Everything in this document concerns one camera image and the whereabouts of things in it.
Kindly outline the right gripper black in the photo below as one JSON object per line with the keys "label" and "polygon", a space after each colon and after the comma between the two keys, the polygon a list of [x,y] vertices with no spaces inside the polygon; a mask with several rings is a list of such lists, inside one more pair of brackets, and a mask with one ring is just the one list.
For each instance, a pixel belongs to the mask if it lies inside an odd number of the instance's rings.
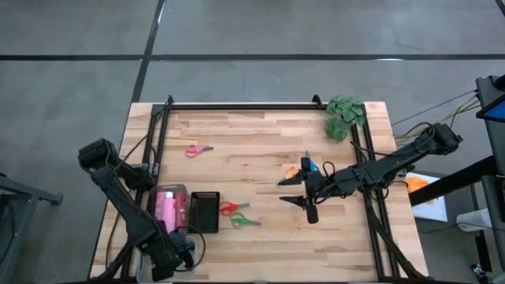
{"label": "right gripper black", "polygon": [[306,157],[301,158],[299,173],[290,179],[283,178],[278,185],[300,185],[305,183],[306,197],[303,196],[281,196],[280,200],[296,205],[305,210],[309,224],[319,221],[316,205],[313,203],[319,196],[319,192],[326,187],[326,178],[319,171],[310,170],[310,161]]}

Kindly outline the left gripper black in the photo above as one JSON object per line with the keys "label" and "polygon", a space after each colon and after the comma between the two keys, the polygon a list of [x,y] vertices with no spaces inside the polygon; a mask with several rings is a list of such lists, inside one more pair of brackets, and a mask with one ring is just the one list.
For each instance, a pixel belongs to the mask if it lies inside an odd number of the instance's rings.
{"label": "left gripper black", "polygon": [[158,236],[149,244],[149,257],[151,259],[151,277],[154,282],[160,282],[174,276],[174,270],[184,263],[184,268],[191,271],[194,268],[194,251],[180,249],[185,246],[184,236]]}

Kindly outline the blue scissors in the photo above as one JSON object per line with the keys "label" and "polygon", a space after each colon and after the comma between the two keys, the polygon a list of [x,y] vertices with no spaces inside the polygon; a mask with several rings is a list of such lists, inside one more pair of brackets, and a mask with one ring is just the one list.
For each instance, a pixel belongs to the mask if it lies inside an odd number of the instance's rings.
{"label": "blue scissors", "polygon": [[305,153],[305,157],[308,158],[310,161],[310,170],[311,171],[319,171],[320,170],[319,167],[312,161],[310,153],[308,151]]}

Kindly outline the light pink paint bottle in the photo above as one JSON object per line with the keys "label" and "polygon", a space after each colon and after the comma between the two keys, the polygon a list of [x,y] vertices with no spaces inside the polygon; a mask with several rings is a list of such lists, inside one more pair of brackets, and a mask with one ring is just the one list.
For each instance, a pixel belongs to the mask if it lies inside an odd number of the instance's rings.
{"label": "light pink paint bottle", "polygon": [[173,192],[165,192],[162,202],[162,220],[168,233],[175,229],[175,205],[176,200]]}

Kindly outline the red paint bottle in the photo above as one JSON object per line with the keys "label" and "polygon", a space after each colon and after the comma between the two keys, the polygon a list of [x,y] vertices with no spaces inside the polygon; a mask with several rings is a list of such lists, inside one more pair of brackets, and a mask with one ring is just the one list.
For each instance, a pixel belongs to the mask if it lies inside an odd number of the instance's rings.
{"label": "red paint bottle", "polygon": [[181,227],[185,225],[185,204],[186,204],[186,194],[184,192],[175,193],[175,227]]}

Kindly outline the green scissors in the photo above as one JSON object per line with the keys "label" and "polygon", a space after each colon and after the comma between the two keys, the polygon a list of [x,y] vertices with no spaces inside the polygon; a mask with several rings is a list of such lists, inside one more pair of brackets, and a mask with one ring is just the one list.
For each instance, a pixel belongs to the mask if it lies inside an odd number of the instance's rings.
{"label": "green scissors", "polygon": [[230,215],[231,225],[235,228],[242,226],[261,226],[260,222],[246,218],[242,213],[235,212]]}

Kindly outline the red scissors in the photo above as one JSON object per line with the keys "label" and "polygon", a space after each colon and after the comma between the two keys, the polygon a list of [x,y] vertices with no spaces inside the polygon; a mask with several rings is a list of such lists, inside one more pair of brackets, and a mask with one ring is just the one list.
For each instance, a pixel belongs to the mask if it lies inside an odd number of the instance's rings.
{"label": "red scissors", "polygon": [[244,203],[244,204],[234,204],[229,201],[223,201],[219,205],[219,211],[222,215],[231,215],[237,210],[244,208],[244,207],[249,207],[249,203]]}

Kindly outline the clear plastic container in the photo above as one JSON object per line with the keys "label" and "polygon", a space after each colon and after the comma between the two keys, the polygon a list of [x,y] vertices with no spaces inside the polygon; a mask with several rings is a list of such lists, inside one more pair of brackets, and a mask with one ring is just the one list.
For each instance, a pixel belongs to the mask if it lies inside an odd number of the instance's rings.
{"label": "clear plastic container", "polygon": [[[190,250],[189,252],[193,257],[194,262],[196,263],[201,257],[201,253],[199,252],[199,249],[201,249],[199,248],[200,245],[196,243],[196,239],[192,236],[187,236],[186,240],[194,247],[194,249]],[[159,282],[155,282],[152,279],[152,262],[149,256],[141,255],[139,256],[138,260],[136,278],[139,284],[171,284],[175,282],[188,282],[192,281],[196,275],[195,268],[192,271],[174,272],[173,277],[165,278]]]}

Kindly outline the black mesh basket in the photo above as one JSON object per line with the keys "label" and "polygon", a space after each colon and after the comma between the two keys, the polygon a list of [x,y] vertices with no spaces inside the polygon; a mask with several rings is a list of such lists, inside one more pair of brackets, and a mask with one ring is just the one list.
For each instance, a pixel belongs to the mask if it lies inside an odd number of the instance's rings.
{"label": "black mesh basket", "polygon": [[192,192],[189,204],[189,232],[219,232],[220,192]]}

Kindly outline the green striped potted plant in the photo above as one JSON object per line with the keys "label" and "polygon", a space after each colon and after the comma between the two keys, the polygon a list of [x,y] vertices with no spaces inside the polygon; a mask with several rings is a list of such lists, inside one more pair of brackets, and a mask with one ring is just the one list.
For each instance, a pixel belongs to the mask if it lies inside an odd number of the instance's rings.
{"label": "green striped potted plant", "polygon": [[329,101],[326,111],[329,118],[325,133],[337,142],[345,140],[353,126],[365,123],[365,105],[361,97],[338,95]]}

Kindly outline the black diagonal beam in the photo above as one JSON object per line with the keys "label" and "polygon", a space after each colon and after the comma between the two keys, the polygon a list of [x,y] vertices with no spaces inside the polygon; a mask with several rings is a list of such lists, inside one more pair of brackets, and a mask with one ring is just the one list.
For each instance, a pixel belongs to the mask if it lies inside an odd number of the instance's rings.
{"label": "black diagonal beam", "polygon": [[485,175],[505,176],[505,158],[496,158],[491,155],[453,174],[442,177],[409,194],[410,204],[415,207],[437,197],[445,196],[453,191],[477,183]]}

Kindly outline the white paper roll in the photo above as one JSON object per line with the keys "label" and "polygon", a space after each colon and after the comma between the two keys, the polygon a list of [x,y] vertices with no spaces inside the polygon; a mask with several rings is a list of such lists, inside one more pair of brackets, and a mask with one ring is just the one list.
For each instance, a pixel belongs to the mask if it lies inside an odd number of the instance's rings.
{"label": "white paper roll", "polygon": [[492,228],[489,211],[487,208],[460,214],[456,217],[458,228],[464,232],[474,232]]}

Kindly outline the grey metal stand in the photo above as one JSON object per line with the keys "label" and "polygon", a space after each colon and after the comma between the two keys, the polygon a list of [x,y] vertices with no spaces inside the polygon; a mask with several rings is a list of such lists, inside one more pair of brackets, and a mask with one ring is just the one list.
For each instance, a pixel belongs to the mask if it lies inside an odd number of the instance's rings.
{"label": "grey metal stand", "polygon": [[44,200],[58,206],[62,199],[62,194],[25,185],[0,174],[0,284],[6,284],[13,274],[38,202]]}

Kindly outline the monitor with blue screen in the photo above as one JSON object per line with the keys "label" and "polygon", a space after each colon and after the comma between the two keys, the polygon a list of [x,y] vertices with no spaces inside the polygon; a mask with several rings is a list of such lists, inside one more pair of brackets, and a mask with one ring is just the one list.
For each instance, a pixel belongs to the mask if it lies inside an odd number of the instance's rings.
{"label": "monitor with blue screen", "polygon": [[505,123],[505,74],[501,77],[490,76],[490,85],[493,91],[499,91],[500,95],[489,104],[484,105],[477,112],[476,117],[485,121]]}

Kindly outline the black aluminium table frame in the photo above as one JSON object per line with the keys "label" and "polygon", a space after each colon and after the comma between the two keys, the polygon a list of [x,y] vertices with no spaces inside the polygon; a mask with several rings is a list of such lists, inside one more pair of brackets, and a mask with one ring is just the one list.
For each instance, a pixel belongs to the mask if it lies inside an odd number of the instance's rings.
{"label": "black aluminium table frame", "polygon": [[[183,184],[189,192],[220,192],[225,201],[249,203],[242,214],[261,223],[235,228],[223,216],[217,234],[196,237],[201,257],[190,282],[376,280],[360,193],[321,204],[316,224],[279,199],[304,193],[302,185],[278,182],[307,151],[317,164],[342,169],[355,163],[349,141],[326,137],[326,119],[315,103],[174,104],[166,121],[160,184]],[[192,144],[214,149],[186,157]]]}

